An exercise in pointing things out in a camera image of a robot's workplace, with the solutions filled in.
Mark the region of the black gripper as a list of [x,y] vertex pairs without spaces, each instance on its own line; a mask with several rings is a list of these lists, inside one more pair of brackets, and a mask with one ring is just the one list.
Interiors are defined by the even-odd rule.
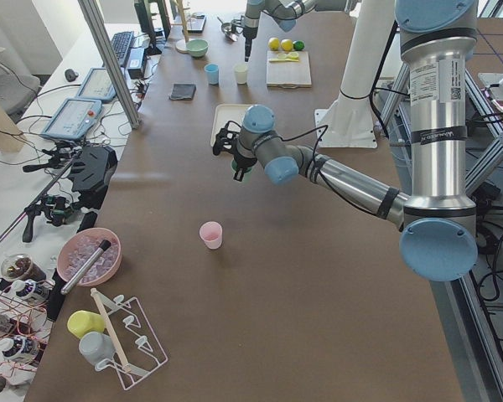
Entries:
[[[236,125],[237,129],[231,130],[230,124]],[[212,146],[213,155],[219,156],[222,152],[227,152],[233,155],[239,133],[240,124],[235,121],[228,121],[215,135],[215,142]],[[233,166],[233,170],[233,179],[236,181],[242,181],[246,175],[246,169],[236,164]]]
[[245,42],[245,62],[248,62],[252,51],[252,40],[257,37],[258,19],[241,15],[231,20],[232,26],[238,34],[242,34]]

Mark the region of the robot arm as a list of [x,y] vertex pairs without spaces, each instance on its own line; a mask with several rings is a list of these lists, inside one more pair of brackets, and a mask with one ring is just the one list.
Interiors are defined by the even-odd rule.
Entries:
[[[345,260],[399,260],[430,281],[459,279],[478,255],[475,206],[465,187],[465,62],[476,43],[476,7],[474,1],[364,2],[339,96],[316,119],[315,144],[279,136],[272,110],[253,105],[236,131],[219,131],[213,153],[232,155],[237,181],[256,165],[276,185],[301,176],[399,231],[388,240],[373,224],[339,230]],[[389,167],[371,129],[372,93],[393,39],[409,78],[410,193],[382,182]]]
[[257,37],[261,13],[270,16],[284,31],[290,31],[295,21],[311,11],[343,11],[354,10],[357,1],[351,0],[296,0],[284,5],[278,0],[248,0],[244,15],[240,17],[240,26],[245,38],[244,61],[248,62],[252,51],[252,41]]

